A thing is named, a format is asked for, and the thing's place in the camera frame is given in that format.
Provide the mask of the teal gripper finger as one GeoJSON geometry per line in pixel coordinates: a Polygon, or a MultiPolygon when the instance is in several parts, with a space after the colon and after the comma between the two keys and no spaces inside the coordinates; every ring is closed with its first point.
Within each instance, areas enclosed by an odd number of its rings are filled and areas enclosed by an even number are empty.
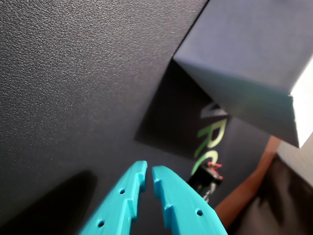
{"type": "Polygon", "coordinates": [[[155,197],[161,200],[164,227],[173,235],[225,235],[218,215],[174,171],[152,168],[155,197]]]}
{"type": "Polygon", "coordinates": [[[117,181],[80,230],[81,235],[128,235],[146,189],[146,161],[135,162],[117,181]]]}

